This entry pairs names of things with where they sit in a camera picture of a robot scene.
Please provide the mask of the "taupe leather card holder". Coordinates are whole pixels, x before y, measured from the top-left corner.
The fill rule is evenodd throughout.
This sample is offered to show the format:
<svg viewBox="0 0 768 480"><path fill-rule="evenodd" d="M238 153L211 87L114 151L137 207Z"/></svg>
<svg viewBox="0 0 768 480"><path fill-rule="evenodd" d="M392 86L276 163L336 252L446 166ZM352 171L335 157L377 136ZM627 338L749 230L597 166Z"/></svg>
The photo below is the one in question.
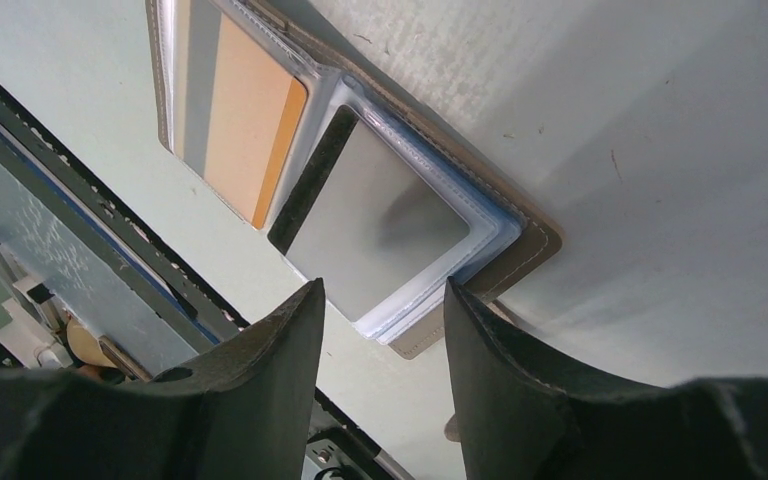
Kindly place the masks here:
<svg viewBox="0 0 768 480"><path fill-rule="evenodd" d="M174 156L170 120L176 2L146 5L159 139ZM337 109L347 106L469 226L465 239L371 313L357 322L347 319L362 337L414 358L443 334L442 302L449 280L466 285L482 301L493 301L560 249L559 233L526 196L365 59L316 10L308 5L291 10L276 1L210 2L233 17L308 90L263 228L253 228L204 181L243 222L272 245L268 233L277 215ZM279 253L299 277L314 279L304 277Z"/></svg>

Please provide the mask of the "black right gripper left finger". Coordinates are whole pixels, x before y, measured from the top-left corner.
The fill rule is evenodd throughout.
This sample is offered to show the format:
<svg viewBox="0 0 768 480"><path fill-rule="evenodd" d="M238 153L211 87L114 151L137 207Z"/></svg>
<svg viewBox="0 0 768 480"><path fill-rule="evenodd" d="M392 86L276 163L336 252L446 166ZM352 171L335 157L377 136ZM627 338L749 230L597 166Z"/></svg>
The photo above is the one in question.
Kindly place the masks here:
<svg viewBox="0 0 768 480"><path fill-rule="evenodd" d="M298 479L325 288L149 382L0 369L0 479Z"/></svg>

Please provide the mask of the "black credit card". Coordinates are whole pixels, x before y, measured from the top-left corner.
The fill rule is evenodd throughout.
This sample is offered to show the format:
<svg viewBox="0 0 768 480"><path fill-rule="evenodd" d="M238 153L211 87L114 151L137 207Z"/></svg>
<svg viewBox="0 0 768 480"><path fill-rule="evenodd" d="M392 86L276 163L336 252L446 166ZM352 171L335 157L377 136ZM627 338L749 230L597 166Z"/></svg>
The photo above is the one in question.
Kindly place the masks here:
<svg viewBox="0 0 768 480"><path fill-rule="evenodd" d="M468 234L462 217L341 106L268 239L357 322Z"/></svg>

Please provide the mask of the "yellow card with black stripe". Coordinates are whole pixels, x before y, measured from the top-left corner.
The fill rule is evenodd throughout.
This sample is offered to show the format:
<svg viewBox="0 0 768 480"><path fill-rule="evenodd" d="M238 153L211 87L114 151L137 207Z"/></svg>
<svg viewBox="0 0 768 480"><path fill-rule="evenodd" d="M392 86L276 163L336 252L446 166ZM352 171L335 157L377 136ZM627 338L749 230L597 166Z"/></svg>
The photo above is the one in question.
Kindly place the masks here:
<svg viewBox="0 0 768 480"><path fill-rule="evenodd" d="M308 99L304 83L210 1L178 1L171 150L264 227Z"/></svg>

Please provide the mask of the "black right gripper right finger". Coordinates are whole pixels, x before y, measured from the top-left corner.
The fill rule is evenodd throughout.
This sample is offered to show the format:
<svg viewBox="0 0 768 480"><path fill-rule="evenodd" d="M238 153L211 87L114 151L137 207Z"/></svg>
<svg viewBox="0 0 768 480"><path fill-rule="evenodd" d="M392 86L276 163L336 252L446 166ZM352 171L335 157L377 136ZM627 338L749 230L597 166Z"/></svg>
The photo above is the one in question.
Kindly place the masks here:
<svg viewBox="0 0 768 480"><path fill-rule="evenodd" d="M768 377L632 381L526 333L455 280L444 328L471 479L768 479Z"/></svg>

